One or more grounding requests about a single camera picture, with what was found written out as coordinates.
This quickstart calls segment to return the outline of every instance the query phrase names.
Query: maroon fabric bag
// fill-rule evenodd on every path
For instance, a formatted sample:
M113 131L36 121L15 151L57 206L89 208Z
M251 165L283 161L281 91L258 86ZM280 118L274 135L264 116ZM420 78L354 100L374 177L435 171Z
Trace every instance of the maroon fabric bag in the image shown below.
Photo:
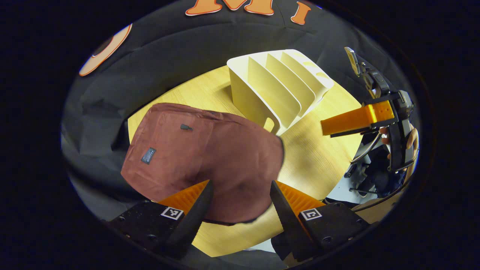
M121 175L153 201L210 179L206 221L235 224L270 206L283 159L280 137L243 117L158 103L135 132Z

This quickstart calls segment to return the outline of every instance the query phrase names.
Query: person's hand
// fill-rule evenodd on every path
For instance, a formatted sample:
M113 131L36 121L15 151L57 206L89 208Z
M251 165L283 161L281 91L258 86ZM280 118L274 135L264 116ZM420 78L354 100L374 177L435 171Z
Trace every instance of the person's hand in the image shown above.
M407 141L407 149L410 149L413 146L413 160L417 158L418 148L419 148L419 132L418 130L410 124L410 128L412 131L410 132L410 136L408 137ZM388 138L388 129L383 127L379 130L381 134L387 135L387 138L382 138L382 143L390 144L390 139Z

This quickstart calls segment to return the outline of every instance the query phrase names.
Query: light wood tabletop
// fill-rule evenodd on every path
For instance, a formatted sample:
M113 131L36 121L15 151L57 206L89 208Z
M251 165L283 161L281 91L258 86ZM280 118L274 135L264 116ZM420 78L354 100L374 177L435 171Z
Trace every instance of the light wood tabletop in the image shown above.
M138 110L128 119L130 141L148 109L163 102L243 116L233 105L228 67L223 66L171 89ZM335 82L315 109L281 135L285 161L278 180L316 199L324 199L347 170L362 136L323 136L320 120L360 107L354 97ZM202 222L192 244L216 257L244 250L282 231L272 204L249 224L223 226Z

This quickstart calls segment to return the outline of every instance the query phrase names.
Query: cream file organizer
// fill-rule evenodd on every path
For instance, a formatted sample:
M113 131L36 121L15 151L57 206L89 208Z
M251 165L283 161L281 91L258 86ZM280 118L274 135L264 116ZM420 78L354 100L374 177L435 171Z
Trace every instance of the cream file organizer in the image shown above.
M314 109L334 82L297 50L258 52L227 61L233 104L260 126L270 118L281 135Z

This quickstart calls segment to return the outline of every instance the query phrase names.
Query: orange gripper pad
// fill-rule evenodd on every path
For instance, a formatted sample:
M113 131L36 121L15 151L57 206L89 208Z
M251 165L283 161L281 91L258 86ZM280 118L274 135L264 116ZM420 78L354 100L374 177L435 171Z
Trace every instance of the orange gripper pad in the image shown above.
M320 124L323 134L330 135L370 127L373 123L394 117L390 102L385 100L321 120Z
M179 191L171 195L170 197L159 201L158 203L183 210L186 215L207 186L208 181L209 180L206 180L198 184L194 184L193 186L187 187L184 190Z
M315 199L312 196L309 196L303 192L301 192L298 189L295 189L289 185L286 185L282 182L279 182L278 180L275 180L276 184L280 188L280 190L283 193L283 197L288 202L288 205L290 205L290 208L292 209L293 213L295 213L295 216L299 220L300 224L302 225L304 231L308 234L308 231L306 228L303 226L303 224L300 221L299 214L300 212L308 209L313 209L317 208L320 206L324 206L325 204L317 199Z

